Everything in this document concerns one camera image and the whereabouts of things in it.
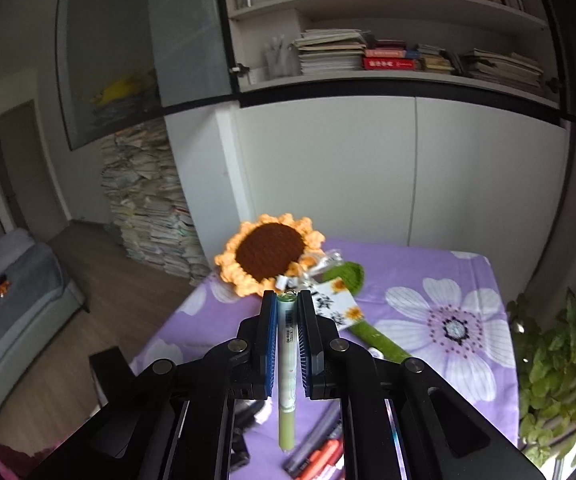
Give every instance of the white cabinet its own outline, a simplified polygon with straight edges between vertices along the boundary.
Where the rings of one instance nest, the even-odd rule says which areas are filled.
[[[318,98],[239,110],[256,214],[309,216],[328,237],[407,244],[415,99]]]
[[[528,283],[561,193],[567,132],[530,117],[417,98],[410,245],[490,259],[505,301]]]

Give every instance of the red book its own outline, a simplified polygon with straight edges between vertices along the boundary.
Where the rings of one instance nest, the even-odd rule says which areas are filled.
[[[393,57],[364,57],[363,67],[366,70],[414,70],[415,60]]]
[[[399,49],[381,49],[376,48],[373,50],[367,49],[365,51],[366,57],[400,57],[403,59],[405,57],[405,50]]]

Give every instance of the paper tag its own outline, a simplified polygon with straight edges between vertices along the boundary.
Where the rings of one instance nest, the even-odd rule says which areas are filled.
[[[332,319],[341,331],[363,319],[363,313],[341,278],[310,287],[315,313]]]

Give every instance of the stack of papers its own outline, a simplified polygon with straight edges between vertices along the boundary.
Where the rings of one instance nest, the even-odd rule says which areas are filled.
[[[366,41],[360,30],[353,28],[315,28],[306,30],[294,40],[299,51],[304,75],[361,70]]]
[[[163,119],[102,141],[102,186],[128,255],[198,282],[206,260],[183,194]]]
[[[509,56],[474,49],[464,57],[468,73],[475,79],[490,81],[543,96],[543,69],[538,62],[519,54]]]

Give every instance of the table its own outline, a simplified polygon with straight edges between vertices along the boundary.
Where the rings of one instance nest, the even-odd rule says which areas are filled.
[[[458,251],[329,240],[348,261],[365,268],[356,296],[368,322],[423,359],[511,442],[517,442],[518,393],[514,351],[492,267],[485,256]],[[239,298],[211,274],[183,302],[133,360],[139,373],[159,358],[180,364],[233,338],[239,323],[259,312],[258,296]],[[358,341],[352,334],[341,336]],[[274,383],[276,395],[277,381]],[[305,399],[297,388],[295,437],[299,442],[327,402]],[[234,480],[287,480],[277,444],[277,410],[245,434],[250,464]]]

